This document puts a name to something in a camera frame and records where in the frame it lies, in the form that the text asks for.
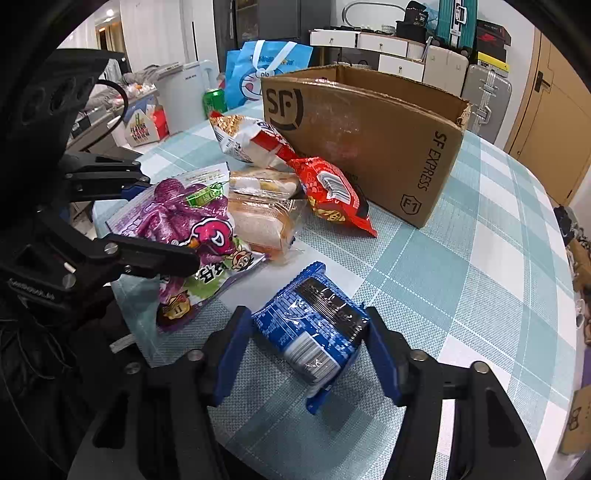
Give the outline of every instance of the f1 label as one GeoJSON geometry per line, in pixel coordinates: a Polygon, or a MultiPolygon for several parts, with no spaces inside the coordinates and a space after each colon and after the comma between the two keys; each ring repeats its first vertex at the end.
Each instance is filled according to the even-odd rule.
{"type": "Polygon", "coordinates": [[[408,215],[415,215],[421,209],[422,203],[413,195],[403,195],[400,200],[400,208],[408,215]]]}

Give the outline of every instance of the blue shopping bag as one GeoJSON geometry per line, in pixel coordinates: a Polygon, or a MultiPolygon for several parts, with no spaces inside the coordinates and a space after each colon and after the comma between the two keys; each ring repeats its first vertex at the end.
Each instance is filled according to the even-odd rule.
{"type": "Polygon", "coordinates": [[[226,53],[226,85],[230,81],[230,78],[232,78],[232,72],[234,71],[239,55],[240,50],[229,50],[228,53],[226,53]]]}
{"type": "Polygon", "coordinates": [[[261,77],[305,69],[311,55],[312,47],[292,41],[246,42],[229,80],[226,71],[225,98],[228,109],[244,105],[247,100],[262,100],[261,77]]]}

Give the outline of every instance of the screw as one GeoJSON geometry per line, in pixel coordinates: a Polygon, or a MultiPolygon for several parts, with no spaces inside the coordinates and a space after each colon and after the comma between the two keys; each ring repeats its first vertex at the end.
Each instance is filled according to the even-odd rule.
{"type": "Polygon", "coordinates": [[[117,244],[115,242],[109,242],[108,244],[105,245],[105,253],[107,255],[115,255],[117,253],[118,249],[119,249],[119,247],[117,246],[117,244]]]}
{"type": "Polygon", "coordinates": [[[67,273],[62,277],[61,284],[66,290],[70,290],[76,284],[76,277],[71,273],[67,273]]]}
{"type": "Polygon", "coordinates": [[[205,354],[198,349],[195,350],[189,350],[187,352],[187,358],[189,359],[190,362],[199,362],[201,360],[203,360],[203,357],[205,356],[205,354]]]}
{"type": "Polygon", "coordinates": [[[484,362],[474,362],[472,366],[480,374],[487,374],[491,371],[491,368],[484,362]]]}
{"type": "Polygon", "coordinates": [[[410,358],[412,358],[413,360],[416,360],[417,362],[424,362],[427,358],[427,352],[424,352],[423,350],[410,350],[410,358]]]}
{"type": "Polygon", "coordinates": [[[125,373],[128,375],[135,375],[137,372],[142,370],[142,366],[138,362],[130,362],[125,365],[125,373]]]}

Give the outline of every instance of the silver suitcase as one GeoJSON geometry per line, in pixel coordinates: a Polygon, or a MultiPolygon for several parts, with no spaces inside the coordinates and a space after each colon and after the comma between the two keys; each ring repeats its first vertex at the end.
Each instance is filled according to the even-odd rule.
{"type": "Polygon", "coordinates": [[[468,130],[494,143],[511,98],[511,83],[492,70],[470,65],[462,98],[472,103],[468,130]]]}

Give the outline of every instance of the light blue tablecloth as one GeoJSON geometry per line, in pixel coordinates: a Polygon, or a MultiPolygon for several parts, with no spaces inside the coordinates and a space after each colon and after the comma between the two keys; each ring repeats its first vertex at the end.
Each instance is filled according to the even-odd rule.
{"type": "MultiPolygon", "coordinates": [[[[239,112],[262,116],[260,104],[239,112]]],[[[209,123],[140,158],[152,182],[228,161],[209,123]]],[[[121,201],[97,202],[99,235],[121,201]]],[[[312,218],[285,266],[267,264],[219,296],[180,332],[154,335],[156,281],[123,276],[113,290],[152,364],[171,362],[222,327],[236,305],[260,308],[309,263],[390,329],[439,361],[491,365],[546,467],[569,405],[574,369],[573,290],[564,246],[540,182],[467,132],[441,198],[420,230],[372,205],[372,239],[312,218]]],[[[383,396],[363,346],[316,416],[305,385],[263,342],[251,342],[232,395],[210,414],[218,440],[269,479],[381,479],[404,414],[383,396]]],[[[433,478],[445,478],[453,403],[446,401],[433,478]]]]}

